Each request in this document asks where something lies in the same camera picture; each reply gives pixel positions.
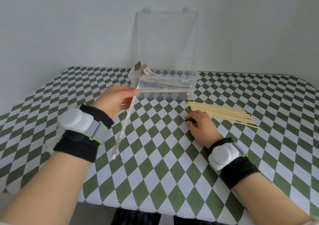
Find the table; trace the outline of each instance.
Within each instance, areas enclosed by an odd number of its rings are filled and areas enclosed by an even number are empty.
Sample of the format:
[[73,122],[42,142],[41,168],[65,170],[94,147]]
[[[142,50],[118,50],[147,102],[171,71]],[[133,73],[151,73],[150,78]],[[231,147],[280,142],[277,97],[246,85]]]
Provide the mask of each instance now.
[[[71,67],[0,116],[0,191],[16,193],[50,157],[43,143],[57,117],[90,105],[111,85],[128,85],[128,69]],[[241,107],[259,129],[213,119],[261,172],[303,210],[319,216],[319,93],[289,75],[200,72],[195,101]],[[111,161],[126,112],[98,150],[79,201],[187,218],[247,224],[247,211],[183,120],[185,101],[139,99],[120,155]]]

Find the black wristband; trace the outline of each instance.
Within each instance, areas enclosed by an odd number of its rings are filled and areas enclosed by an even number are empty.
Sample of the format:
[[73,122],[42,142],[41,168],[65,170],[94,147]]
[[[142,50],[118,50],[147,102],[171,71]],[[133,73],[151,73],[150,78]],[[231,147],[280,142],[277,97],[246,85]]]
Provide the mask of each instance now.
[[[80,110],[92,115],[94,120],[98,122],[101,121],[108,129],[114,124],[113,120],[98,108],[82,104]],[[66,130],[53,150],[64,152],[94,163],[99,145],[100,144],[97,141],[90,140],[89,137],[84,134]]]
[[102,122],[108,129],[114,124],[113,120],[102,110],[96,107],[81,105],[80,110],[93,116],[94,120]]
[[[233,143],[233,139],[229,137],[218,140],[217,142],[213,143],[213,145],[210,146],[208,149],[208,155],[212,153],[213,149],[216,146],[220,146],[225,143]],[[251,163],[248,157],[246,156],[239,156],[238,158],[234,159],[231,163],[226,165],[221,171],[224,175],[226,182],[231,187],[237,185],[242,179],[246,178],[247,176],[260,172],[257,169],[257,167],[253,163]]]

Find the person's left arm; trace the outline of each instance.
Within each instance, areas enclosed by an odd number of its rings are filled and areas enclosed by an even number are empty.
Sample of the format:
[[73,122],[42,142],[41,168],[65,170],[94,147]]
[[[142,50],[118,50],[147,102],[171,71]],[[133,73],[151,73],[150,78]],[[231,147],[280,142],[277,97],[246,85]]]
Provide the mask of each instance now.
[[[113,118],[130,106],[137,93],[129,87],[110,87],[92,106]],[[56,152],[18,193],[0,221],[15,225],[69,224],[90,165],[87,160]]]

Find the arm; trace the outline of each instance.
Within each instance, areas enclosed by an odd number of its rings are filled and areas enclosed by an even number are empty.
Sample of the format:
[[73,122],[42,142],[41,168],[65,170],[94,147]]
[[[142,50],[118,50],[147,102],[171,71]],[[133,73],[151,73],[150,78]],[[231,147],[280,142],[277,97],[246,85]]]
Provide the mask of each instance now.
[[[110,87],[92,106],[113,118],[130,106],[137,93],[129,87]],[[15,225],[69,224],[90,165],[85,159],[55,153],[18,193],[0,220]]]
[[[199,143],[209,148],[221,139],[217,127],[206,112],[199,110],[191,112],[185,120],[191,118],[197,121],[198,127],[190,121],[186,124]],[[238,181],[234,188],[256,225],[301,225],[312,220],[260,173],[254,173]]]

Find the floor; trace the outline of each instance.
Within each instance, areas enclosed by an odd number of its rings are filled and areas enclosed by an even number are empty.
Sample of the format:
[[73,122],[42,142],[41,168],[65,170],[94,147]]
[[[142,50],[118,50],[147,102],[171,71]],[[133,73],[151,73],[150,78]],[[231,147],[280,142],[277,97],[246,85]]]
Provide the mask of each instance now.
[[[14,195],[0,193],[0,213],[13,200]],[[89,203],[78,203],[72,216],[70,225],[109,225],[116,208]],[[173,217],[162,215],[159,225],[173,225]]]

